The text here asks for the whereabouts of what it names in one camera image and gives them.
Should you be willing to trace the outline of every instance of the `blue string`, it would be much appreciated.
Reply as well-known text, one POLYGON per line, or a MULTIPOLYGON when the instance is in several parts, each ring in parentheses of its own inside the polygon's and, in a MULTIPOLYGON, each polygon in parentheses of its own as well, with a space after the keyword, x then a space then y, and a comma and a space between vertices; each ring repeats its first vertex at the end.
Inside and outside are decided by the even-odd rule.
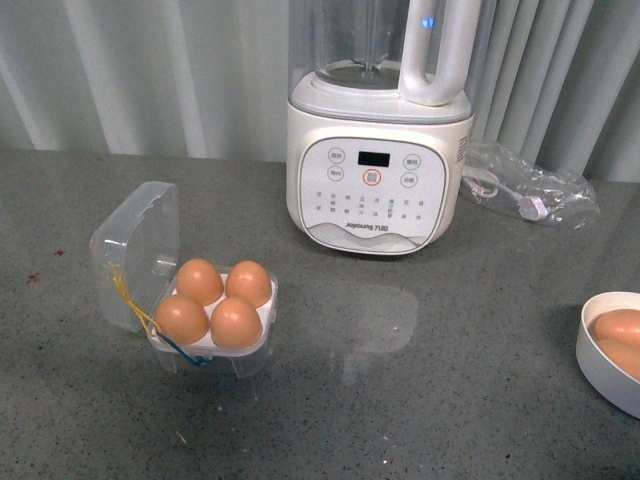
POLYGON ((182 358, 184 358, 191 365, 195 365, 196 367, 199 367, 200 365, 206 365, 207 363, 211 362, 211 360, 201 357, 200 355, 197 355, 195 358, 187 355, 187 353, 184 350, 182 350, 178 345, 176 345, 176 343, 173 340, 171 340, 169 337, 167 337, 166 335, 163 335, 158 331, 156 331, 156 334, 165 342, 167 342, 169 345, 171 345, 173 349, 176 352, 178 352, 180 355, 182 355, 182 358))

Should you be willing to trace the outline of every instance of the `cable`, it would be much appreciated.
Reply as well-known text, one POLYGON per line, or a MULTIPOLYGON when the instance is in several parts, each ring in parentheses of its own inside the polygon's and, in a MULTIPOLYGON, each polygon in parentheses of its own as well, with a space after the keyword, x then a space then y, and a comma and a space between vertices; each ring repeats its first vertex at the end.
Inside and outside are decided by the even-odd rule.
POLYGON ((122 269, 112 263, 110 263, 109 266, 111 267, 111 271, 113 272, 113 283, 115 284, 116 290, 118 290, 124 302, 127 305, 129 305, 129 307, 133 310, 133 312, 136 314, 138 319, 140 319, 140 323, 142 323, 142 326, 147 332, 147 335, 149 335, 150 337, 155 337, 155 336, 160 337, 162 340, 167 342, 176 352, 178 352, 180 356, 182 356, 182 358, 187 360, 191 365, 195 365, 196 367, 199 367, 200 365, 206 365, 207 363, 211 362, 210 359, 206 359, 200 355, 196 355, 195 358, 191 357, 184 350, 182 350, 173 340, 171 340, 169 337, 164 335, 161 331, 160 325, 158 325, 158 323, 155 320, 153 320, 149 315, 147 315, 131 299, 131 296, 129 295, 129 288, 127 287, 127 283, 122 278, 122 269), (150 324, 153 325, 154 327, 153 329, 155 329, 155 333, 153 332, 153 329, 149 327, 150 324))
POLYGON ((500 179, 488 170, 465 165, 462 170, 462 180, 470 188, 473 195, 481 198, 494 198, 500 190, 507 193, 518 203, 520 216, 525 220, 537 222, 544 220, 551 213, 540 197, 536 195, 522 196, 514 192, 503 185, 500 179), (487 188, 482 183, 487 183, 492 188, 487 188))

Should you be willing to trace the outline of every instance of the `blender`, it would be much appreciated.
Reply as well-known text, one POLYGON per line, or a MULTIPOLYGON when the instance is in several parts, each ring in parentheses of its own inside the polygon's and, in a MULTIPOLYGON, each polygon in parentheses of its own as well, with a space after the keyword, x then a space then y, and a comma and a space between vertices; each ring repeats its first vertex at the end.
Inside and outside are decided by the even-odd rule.
POLYGON ((401 255, 445 232, 473 121, 463 88, 480 3, 448 0, 442 18, 437 0, 290 3, 287 207, 314 241, 401 255))

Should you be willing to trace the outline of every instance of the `control panel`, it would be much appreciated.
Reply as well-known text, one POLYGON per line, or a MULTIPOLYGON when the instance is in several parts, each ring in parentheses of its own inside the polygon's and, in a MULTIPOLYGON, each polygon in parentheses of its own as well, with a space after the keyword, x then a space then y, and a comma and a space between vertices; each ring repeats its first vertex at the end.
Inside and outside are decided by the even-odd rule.
POLYGON ((312 236, 332 225, 362 239, 394 234, 420 242, 437 226, 446 177, 443 160, 423 145, 321 140, 300 165, 302 224, 312 236))

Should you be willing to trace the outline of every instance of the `blue indicator light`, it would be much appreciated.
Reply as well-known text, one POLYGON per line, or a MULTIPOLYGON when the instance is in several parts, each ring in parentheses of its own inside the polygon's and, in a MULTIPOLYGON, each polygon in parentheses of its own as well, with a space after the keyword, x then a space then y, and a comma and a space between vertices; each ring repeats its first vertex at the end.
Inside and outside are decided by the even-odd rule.
POLYGON ((435 23, 435 19, 433 17, 422 19, 422 26, 426 29, 431 30, 433 28, 434 23, 435 23))

